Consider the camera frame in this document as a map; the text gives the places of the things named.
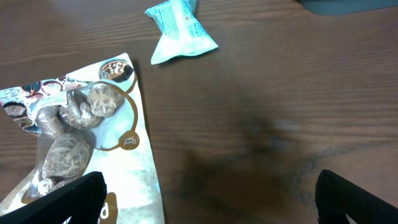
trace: packaged mushroom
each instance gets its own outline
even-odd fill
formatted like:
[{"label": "packaged mushroom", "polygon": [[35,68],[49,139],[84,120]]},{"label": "packaged mushroom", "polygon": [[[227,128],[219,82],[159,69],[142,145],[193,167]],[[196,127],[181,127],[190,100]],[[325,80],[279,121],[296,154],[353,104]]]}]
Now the packaged mushroom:
[{"label": "packaged mushroom", "polygon": [[38,137],[36,168],[0,203],[0,215],[100,171],[108,195],[98,223],[164,223],[141,94],[127,54],[1,90],[0,103]]}]

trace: food package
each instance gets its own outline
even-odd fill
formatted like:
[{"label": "food package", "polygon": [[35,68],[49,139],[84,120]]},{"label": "food package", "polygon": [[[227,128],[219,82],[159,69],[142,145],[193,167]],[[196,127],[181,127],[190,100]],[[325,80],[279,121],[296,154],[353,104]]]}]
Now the food package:
[{"label": "food package", "polygon": [[21,128],[38,136],[36,167],[0,203],[0,215],[100,171],[108,194],[98,223],[164,223],[141,94],[127,54],[1,90],[0,103]]},{"label": "food package", "polygon": [[181,55],[200,55],[218,47],[195,18],[196,4],[196,0],[169,0],[145,11],[162,31],[151,64]]}]

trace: dark wood surface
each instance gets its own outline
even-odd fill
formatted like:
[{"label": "dark wood surface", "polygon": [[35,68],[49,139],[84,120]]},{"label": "dark wood surface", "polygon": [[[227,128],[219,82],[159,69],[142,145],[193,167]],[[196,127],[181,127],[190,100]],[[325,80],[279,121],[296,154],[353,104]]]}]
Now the dark wood surface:
[{"label": "dark wood surface", "polygon": [[[317,223],[331,169],[398,206],[398,8],[322,17],[291,0],[199,0],[220,46],[150,65],[159,0],[0,2],[0,88],[127,52],[169,223]],[[0,199],[35,137],[0,112]]]}]

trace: wooden table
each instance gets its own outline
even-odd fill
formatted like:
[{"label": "wooden table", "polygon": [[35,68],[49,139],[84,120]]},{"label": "wooden table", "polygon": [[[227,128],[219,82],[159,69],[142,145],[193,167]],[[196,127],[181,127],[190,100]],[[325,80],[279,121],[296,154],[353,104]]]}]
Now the wooden table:
[{"label": "wooden table", "polygon": [[[199,0],[220,46],[150,65],[159,0],[3,0],[0,88],[127,52],[169,223],[317,223],[331,169],[398,206],[398,8],[322,17],[293,0]],[[1,110],[0,199],[35,137]]]}]

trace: blue and white packet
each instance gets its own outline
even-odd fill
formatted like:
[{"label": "blue and white packet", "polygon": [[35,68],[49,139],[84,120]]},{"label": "blue and white packet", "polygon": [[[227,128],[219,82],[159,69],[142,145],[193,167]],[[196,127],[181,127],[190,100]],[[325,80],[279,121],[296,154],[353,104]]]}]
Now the blue and white packet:
[{"label": "blue and white packet", "polygon": [[169,0],[145,11],[162,31],[151,64],[181,55],[200,55],[218,47],[195,18],[196,3],[196,0]]}]

